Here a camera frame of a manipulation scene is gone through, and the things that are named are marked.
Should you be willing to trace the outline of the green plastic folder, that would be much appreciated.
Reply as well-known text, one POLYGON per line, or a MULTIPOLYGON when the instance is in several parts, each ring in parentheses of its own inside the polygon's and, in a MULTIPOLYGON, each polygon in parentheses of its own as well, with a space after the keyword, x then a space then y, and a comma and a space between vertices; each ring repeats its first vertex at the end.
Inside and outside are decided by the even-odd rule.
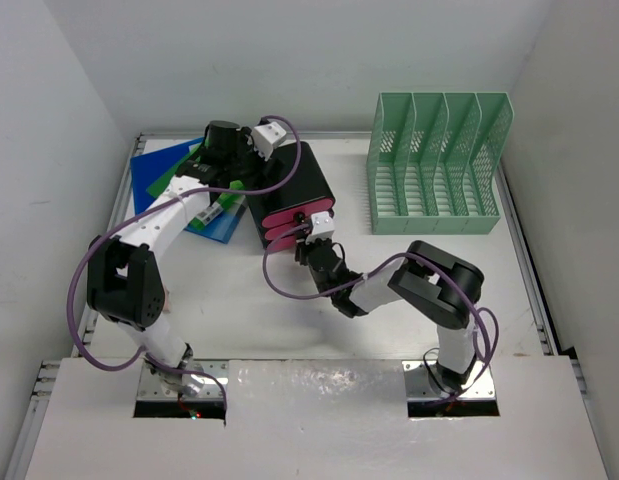
MULTIPOLYGON (((187 155, 186 155, 186 156, 185 156, 185 157, 181 160, 181 162, 177 165, 177 169, 178 169, 178 167, 179 167, 179 166, 180 166, 180 165, 181 165, 181 164, 182 164, 185 160, 187 160, 187 159, 188 159, 188 158, 189 158, 189 157, 190 157, 190 156, 191 156, 191 155, 192 155, 192 154, 193 154, 193 153, 194 153, 194 152, 195 152, 195 151, 196 151, 196 150, 197 150, 200 146, 201 146, 201 143, 200 143, 200 144, 199 144, 199 145, 198 145, 195 149, 191 150, 191 151, 190 151, 190 153, 189 153, 189 154, 187 154, 187 155)), ((157 198, 158 198, 158 196, 159 196, 160 194, 162 194, 162 193, 166 190, 166 188, 167 188, 168 184, 165 186, 165 188, 164 188, 164 189, 161 189, 161 190, 160 190, 160 193, 159 193, 158 195, 156 195, 156 196, 155 196, 155 199, 157 199, 157 198)), ((239 197, 239 196, 238 196, 238 195, 229 195, 229 194, 220 194, 220 195, 217 197, 217 199, 216 199, 216 200, 213 200, 213 201, 212 201, 212 204, 213 204, 214 202, 217 202, 218 200, 223 201, 223 200, 227 200, 227 199, 233 199, 233 198, 235 198, 235 197, 239 197)))

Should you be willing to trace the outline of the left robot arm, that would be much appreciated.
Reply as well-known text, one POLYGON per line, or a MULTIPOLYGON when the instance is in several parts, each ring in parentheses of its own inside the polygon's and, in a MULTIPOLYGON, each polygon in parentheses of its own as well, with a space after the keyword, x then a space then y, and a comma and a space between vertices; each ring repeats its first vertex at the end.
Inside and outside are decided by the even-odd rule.
POLYGON ((176 237, 220 195, 264 195, 261 177, 286 138, 277 118, 255 127, 213 121, 202 143, 177 166, 142 213, 95 239, 79 271, 87 275, 90 309, 123 329, 140 355, 167 372, 189 357, 188 345, 164 318, 159 261, 176 237))

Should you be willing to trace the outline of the pink top drawer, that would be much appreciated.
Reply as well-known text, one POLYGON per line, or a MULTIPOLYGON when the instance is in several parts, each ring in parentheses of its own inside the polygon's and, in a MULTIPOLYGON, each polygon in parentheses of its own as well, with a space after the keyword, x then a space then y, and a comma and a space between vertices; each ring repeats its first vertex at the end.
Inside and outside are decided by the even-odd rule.
POLYGON ((267 214, 261 221, 261 225, 266 229, 271 229, 273 227, 292 222, 297 213, 310 216, 313 213, 330 210, 334 204, 334 198, 322 197, 309 202, 283 208, 267 214))

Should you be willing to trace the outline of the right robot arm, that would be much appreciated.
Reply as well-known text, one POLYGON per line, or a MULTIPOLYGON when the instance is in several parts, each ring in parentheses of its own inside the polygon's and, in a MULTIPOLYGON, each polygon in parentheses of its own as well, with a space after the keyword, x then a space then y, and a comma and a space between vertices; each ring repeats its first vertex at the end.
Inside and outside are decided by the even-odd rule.
POLYGON ((410 244, 378 273, 364 277, 349 269, 331 240, 298 242, 295 261, 306 266, 320 293, 349 318, 364 316, 404 301, 437 326, 438 359, 432 380, 448 395, 456 394, 477 359, 470 309, 480 300, 483 272, 429 243, 410 244))

